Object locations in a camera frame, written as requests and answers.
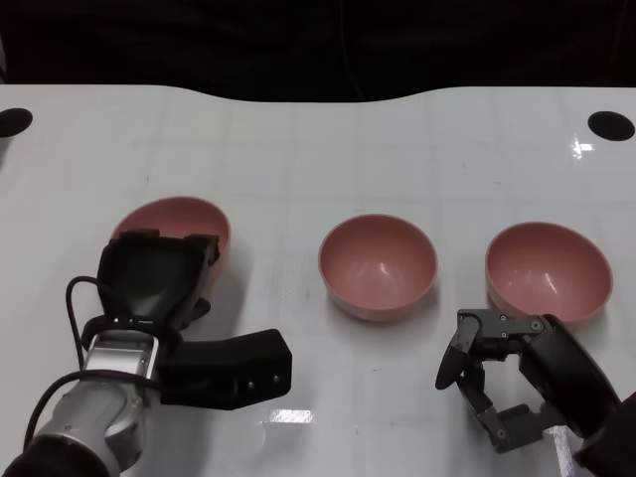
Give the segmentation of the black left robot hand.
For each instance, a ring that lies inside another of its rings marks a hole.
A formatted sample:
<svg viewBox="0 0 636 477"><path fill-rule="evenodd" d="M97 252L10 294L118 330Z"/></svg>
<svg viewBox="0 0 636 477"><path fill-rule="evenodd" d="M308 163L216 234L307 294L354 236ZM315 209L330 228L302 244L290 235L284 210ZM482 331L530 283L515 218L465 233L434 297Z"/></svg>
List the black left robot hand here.
<svg viewBox="0 0 636 477"><path fill-rule="evenodd" d="M105 318L162 339L205 316L211 304L204 291L220 258L219 241L163 237L157 230L112 239L97 272Z"/></svg>

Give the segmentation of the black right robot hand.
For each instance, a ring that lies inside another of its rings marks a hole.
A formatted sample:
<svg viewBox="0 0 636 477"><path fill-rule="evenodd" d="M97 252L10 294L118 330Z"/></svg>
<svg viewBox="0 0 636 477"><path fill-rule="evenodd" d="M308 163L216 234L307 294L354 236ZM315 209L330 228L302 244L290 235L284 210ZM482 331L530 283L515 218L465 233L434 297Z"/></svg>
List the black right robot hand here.
<svg viewBox="0 0 636 477"><path fill-rule="evenodd" d="M485 394L486 361L519 358L519 371L542 396L537 412L519 404L497 410ZM578 341L550 314L514 317L502 310L460 309L435 387L457 385L498 453L543 438L566 426L586 439L617 411L620 399L610 381Z"/></svg>

